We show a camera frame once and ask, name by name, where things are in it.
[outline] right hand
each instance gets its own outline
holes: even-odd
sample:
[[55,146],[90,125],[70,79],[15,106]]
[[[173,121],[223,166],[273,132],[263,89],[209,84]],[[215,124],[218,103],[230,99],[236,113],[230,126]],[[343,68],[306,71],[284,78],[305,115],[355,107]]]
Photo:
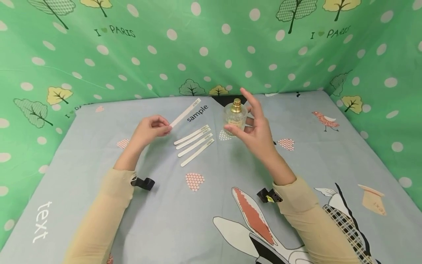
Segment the right hand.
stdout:
[[248,100],[251,106],[248,107],[254,118],[247,117],[244,131],[235,125],[225,125],[224,128],[238,137],[246,147],[261,161],[269,155],[278,155],[273,143],[270,125],[265,118],[261,103],[246,89],[241,88],[240,92]]

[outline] gold perfume cap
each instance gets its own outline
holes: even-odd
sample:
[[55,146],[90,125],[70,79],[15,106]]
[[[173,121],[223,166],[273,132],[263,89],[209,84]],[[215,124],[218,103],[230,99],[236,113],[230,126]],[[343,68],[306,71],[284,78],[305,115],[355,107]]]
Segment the gold perfume cap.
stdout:
[[236,99],[233,101],[233,105],[232,105],[232,107],[230,108],[230,110],[231,110],[233,113],[240,113],[240,112],[242,112],[241,106],[242,106],[242,104],[241,104],[241,102],[240,102],[240,99],[239,99],[239,98],[236,98]]

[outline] white polka dot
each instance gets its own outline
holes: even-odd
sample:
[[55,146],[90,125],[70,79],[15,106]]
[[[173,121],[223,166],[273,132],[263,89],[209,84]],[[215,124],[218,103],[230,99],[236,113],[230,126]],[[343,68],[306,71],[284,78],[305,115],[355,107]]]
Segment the white polka dot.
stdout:
[[127,77],[125,75],[119,74],[119,79],[121,79],[122,81],[127,81]]
[[9,192],[9,188],[6,186],[0,186],[0,196],[5,196]]
[[77,72],[72,72],[72,75],[75,77],[75,78],[78,78],[78,79],[82,79],[82,75],[80,75],[79,73],[77,73]]
[[126,7],[127,7],[127,10],[129,11],[129,13],[130,13],[132,16],[134,16],[134,17],[138,17],[138,16],[139,16],[139,12],[138,12],[138,10],[136,9],[136,7],[135,7],[135,6],[133,6],[133,5],[129,4],[129,5],[127,5]]
[[232,29],[230,28],[230,25],[229,24],[223,24],[222,26],[221,26],[221,31],[224,33],[224,34],[228,34],[228,33],[230,33],[230,31],[231,31]]
[[12,156],[9,153],[0,153],[0,162],[6,162],[10,160]]
[[270,71],[277,69],[277,64],[271,64],[269,67]]
[[45,143],[47,143],[47,139],[43,136],[40,136],[40,137],[37,138],[37,142],[40,145],[44,145]]
[[261,16],[261,12],[257,8],[252,9],[251,12],[249,13],[249,17],[251,18],[252,21],[257,21],[258,19],[260,19],[260,16]]
[[66,90],[70,90],[70,89],[72,89],[72,86],[68,83],[62,83],[62,88],[66,89]]
[[4,224],[4,230],[5,230],[5,231],[9,231],[9,230],[11,230],[14,226],[15,226],[15,221],[13,221],[12,219],[10,219],[10,220],[8,220],[8,221]]
[[59,111],[62,107],[59,104],[54,104],[51,106],[54,111]]
[[377,49],[376,49],[376,54],[379,56],[379,55],[383,55],[384,54],[384,52],[387,50],[387,45],[384,43],[384,44],[381,44]]
[[249,53],[254,54],[255,53],[255,48],[252,47],[252,46],[249,46],[248,47],[248,51],[249,51]]
[[224,63],[224,66],[226,66],[226,68],[229,69],[232,66],[232,61],[226,60],[226,62]]
[[106,46],[104,46],[104,45],[98,45],[97,46],[97,50],[102,55],[108,55],[108,48]]
[[390,20],[393,18],[393,11],[392,10],[390,10],[390,11],[387,11],[387,12],[385,12],[384,14],[382,14],[382,16],[381,16],[381,22],[382,23],[387,23],[387,22],[390,22]]
[[29,82],[23,82],[23,83],[21,83],[21,88],[25,91],[30,91],[30,90],[34,89],[34,86]]
[[53,44],[51,44],[48,41],[43,41],[44,46],[46,46],[46,48],[50,49],[50,50],[56,50],[56,47],[54,47]]
[[368,113],[370,110],[371,110],[371,106],[370,106],[369,104],[364,104],[364,105],[362,106],[362,111],[363,111],[364,113]]
[[45,65],[46,62],[41,58],[33,57],[32,63],[34,63],[35,65],[43,66],[43,65]]
[[293,81],[294,79],[296,79],[296,75],[291,73],[287,76],[287,78],[289,78],[290,81]]
[[0,118],[0,128],[6,128],[10,126],[9,120]]
[[167,37],[170,40],[176,40],[177,39],[177,33],[176,33],[176,31],[174,31],[173,29],[167,30]]
[[353,84],[354,86],[358,85],[358,84],[359,84],[359,82],[360,82],[359,77],[354,77],[354,78],[352,79],[352,84]]
[[388,88],[393,88],[393,87],[395,87],[395,86],[397,85],[397,79],[396,79],[396,78],[394,78],[394,77],[387,78],[387,79],[384,81],[384,85],[385,85],[386,87],[388,87]]
[[198,2],[193,2],[190,6],[190,10],[195,16],[199,16],[201,14],[201,6]]
[[135,64],[135,65],[141,64],[141,62],[138,60],[138,58],[135,58],[135,57],[132,58],[132,63]]
[[386,118],[393,118],[393,117],[395,117],[396,115],[398,115],[398,110],[394,110],[394,111],[392,111],[392,112],[390,112],[390,113],[388,113],[387,114],[387,116],[386,116]]
[[286,32],[284,30],[277,31],[276,40],[277,41],[282,41],[284,39],[284,36],[285,35],[286,35]]
[[412,186],[412,180],[411,180],[411,179],[409,179],[408,177],[401,177],[401,178],[398,180],[398,183],[400,183],[400,185],[401,185],[403,188],[409,188],[409,187],[411,187],[411,186]]
[[63,34],[68,33],[68,31],[62,25],[60,25],[59,23],[53,22],[53,26]]
[[360,132],[360,136],[361,136],[363,139],[367,139],[367,138],[369,137],[369,135],[368,135],[368,133],[367,133],[366,131],[361,131],[361,132]]
[[422,7],[422,0],[415,0],[412,5],[413,10],[418,10]]
[[348,35],[348,36],[347,36],[347,37],[343,40],[343,43],[344,43],[344,44],[348,43],[349,41],[351,41],[351,40],[352,40],[352,38],[353,38],[353,35],[352,35],[352,34]]
[[85,59],[85,63],[91,67],[95,66],[95,63],[94,61],[92,61],[92,59]]
[[366,51],[364,49],[361,49],[360,51],[357,52],[356,55],[357,55],[358,58],[362,59],[363,56],[365,55],[365,52]]
[[395,152],[401,152],[403,150],[403,144],[400,142],[394,142],[393,144],[391,144],[391,148]]
[[201,54],[201,56],[206,56],[208,55],[208,49],[206,47],[202,47],[199,49],[199,54]]
[[49,168],[49,166],[48,165],[43,165],[43,166],[41,166],[39,169],[38,169],[38,172],[39,173],[41,173],[41,174],[44,174],[44,173],[46,173],[47,172],[47,169]]
[[300,48],[300,50],[298,51],[299,55],[305,55],[308,52],[308,47],[302,47]]
[[329,72],[333,71],[335,69],[335,67],[336,67],[335,65],[331,65],[330,67],[328,67],[328,71]]
[[157,50],[151,45],[148,46],[148,51],[152,54],[157,54]]

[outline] white paper strip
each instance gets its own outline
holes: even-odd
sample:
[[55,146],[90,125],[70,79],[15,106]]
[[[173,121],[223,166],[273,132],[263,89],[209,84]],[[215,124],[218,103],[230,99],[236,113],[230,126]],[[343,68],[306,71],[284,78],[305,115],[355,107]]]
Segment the white paper strip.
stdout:
[[199,132],[201,132],[201,131],[203,131],[203,130],[205,130],[205,129],[207,129],[207,128],[209,128],[209,126],[208,126],[208,125],[205,125],[205,126],[201,127],[200,129],[196,130],[195,132],[193,132],[192,134],[190,134],[190,135],[188,135],[188,136],[186,136],[186,137],[184,137],[184,138],[182,138],[182,139],[179,139],[178,141],[174,142],[174,144],[175,144],[175,145],[180,144],[180,143],[182,143],[183,141],[190,139],[190,138],[191,138],[191,137],[193,137],[194,135],[198,134]]
[[193,144],[189,148],[187,148],[184,151],[182,151],[179,154],[177,154],[177,156],[180,158],[181,156],[185,155],[186,153],[188,153],[192,149],[194,149],[197,146],[201,145],[203,142],[205,142],[205,140],[210,139],[211,137],[212,137],[212,133],[209,133],[208,135],[206,135],[204,138],[200,139],[198,142],[196,142],[195,144]]
[[211,131],[211,128],[207,128],[206,130],[200,132],[198,135],[196,135],[195,137],[189,139],[188,141],[186,141],[185,143],[182,143],[180,145],[178,145],[176,147],[177,150],[189,145],[190,143],[192,143],[193,141],[197,140],[198,138],[202,137],[203,135],[207,134],[209,131]]
[[193,102],[193,104],[191,104],[183,113],[181,113],[171,124],[170,126],[174,128],[175,125],[177,125],[177,123],[179,123],[190,111],[192,111],[192,109],[197,106],[199,104],[199,102],[201,102],[201,99],[198,98],[195,100],[195,102]]
[[196,156],[198,156],[201,152],[204,151],[204,149],[206,149],[209,145],[211,145],[214,142],[214,139],[210,139],[207,143],[205,143],[200,149],[197,150],[197,152],[195,152],[192,156],[190,156],[187,160],[185,160],[184,162],[182,162],[182,164],[180,164],[180,166],[185,167],[186,164],[188,164],[189,162],[191,162]]

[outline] finger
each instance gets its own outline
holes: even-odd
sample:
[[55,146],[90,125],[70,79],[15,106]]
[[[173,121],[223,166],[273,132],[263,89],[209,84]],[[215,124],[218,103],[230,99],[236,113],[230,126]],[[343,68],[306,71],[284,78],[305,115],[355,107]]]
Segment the finger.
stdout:
[[264,117],[264,113],[261,108],[261,103],[250,92],[246,91],[245,88],[240,88],[240,92],[251,104],[252,109],[254,111],[253,112],[254,117],[256,118]]

